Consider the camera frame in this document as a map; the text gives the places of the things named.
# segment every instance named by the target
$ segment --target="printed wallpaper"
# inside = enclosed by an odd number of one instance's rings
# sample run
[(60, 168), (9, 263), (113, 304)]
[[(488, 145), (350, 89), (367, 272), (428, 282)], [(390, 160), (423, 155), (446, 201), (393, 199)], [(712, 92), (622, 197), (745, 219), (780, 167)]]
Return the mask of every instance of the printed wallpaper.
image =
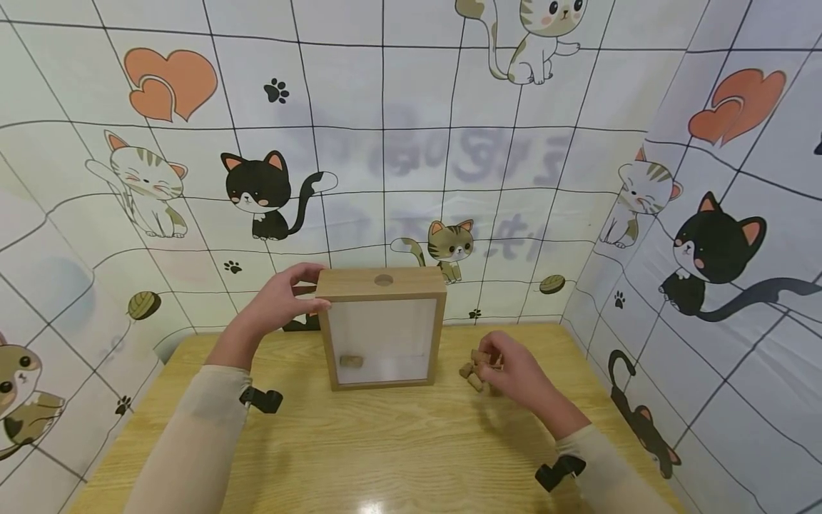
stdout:
[(779, 4), (708, 5), (561, 322), (690, 512), (822, 512), (822, 5)]
[(777, 3), (0, 0), (0, 501), (67, 512), (310, 261), (561, 321), (693, 512), (822, 508), (822, 9)]

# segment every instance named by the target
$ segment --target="wooden frame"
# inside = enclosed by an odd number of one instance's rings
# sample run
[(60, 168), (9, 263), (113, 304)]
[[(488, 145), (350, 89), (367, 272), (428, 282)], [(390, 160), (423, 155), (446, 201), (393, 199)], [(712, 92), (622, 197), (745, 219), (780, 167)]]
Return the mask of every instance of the wooden frame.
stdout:
[(432, 385), (436, 375), (436, 358), (440, 349), (442, 320), (446, 310), (446, 284), (439, 268), (334, 269), (320, 272), (316, 297), (332, 304), (342, 302), (376, 302), (385, 300), (435, 299), (431, 349), (424, 379), (340, 384), (337, 376), (339, 356), (335, 354), (328, 312), (319, 313), (322, 341), (332, 391)]

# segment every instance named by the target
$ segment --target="hole in box lid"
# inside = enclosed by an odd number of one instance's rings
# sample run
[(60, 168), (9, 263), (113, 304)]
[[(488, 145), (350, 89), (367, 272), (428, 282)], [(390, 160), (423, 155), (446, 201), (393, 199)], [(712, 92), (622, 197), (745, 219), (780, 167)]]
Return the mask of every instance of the hole in box lid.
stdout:
[(376, 279), (374, 279), (374, 284), (381, 285), (383, 287), (387, 285), (394, 284), (394, 277), (391, 275), (377, 275)]

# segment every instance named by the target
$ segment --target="black wrist strap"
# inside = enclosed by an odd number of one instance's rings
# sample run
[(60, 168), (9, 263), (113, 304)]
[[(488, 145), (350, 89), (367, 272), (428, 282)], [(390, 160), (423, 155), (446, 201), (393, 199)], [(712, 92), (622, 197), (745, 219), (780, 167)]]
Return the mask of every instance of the black wrist strap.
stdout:
[(273, 414), (279, 409), (279, 404), (283, 403), (283, 395), (274, 390), (263, 392), (249, 386), (240, 395), (240, 403), (243, 405), (250, 403), (264, 414)]
[(550, 493), (566, 475), (578, 476), (584, 469), (585, 461), (579, 457), (560, 455), (553, 468), (547, 464), (539, 466), (534, 478)]

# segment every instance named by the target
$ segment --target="wood grain tabletop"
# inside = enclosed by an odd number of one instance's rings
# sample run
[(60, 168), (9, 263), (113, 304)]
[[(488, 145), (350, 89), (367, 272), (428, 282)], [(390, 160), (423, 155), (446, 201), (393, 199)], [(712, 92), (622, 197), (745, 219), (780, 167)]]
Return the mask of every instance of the wood grain tabletop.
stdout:
[[(546, 374), (684, 512), (576, 344), (559, 325), (449, 326), (433, 386), (332, 392), (319, 332), (267, 336), (254, 385), (284, 395), (252, 409), (222, 512), (588, 512), (572, 479), (546, 493), (533, 478), (556, 459), (527, 411), (458, 374), (490, 330), (527, 345)], [(76, 514), (121, 512), (164, 426), (217, 335), (186, 339), (77, 499)]]

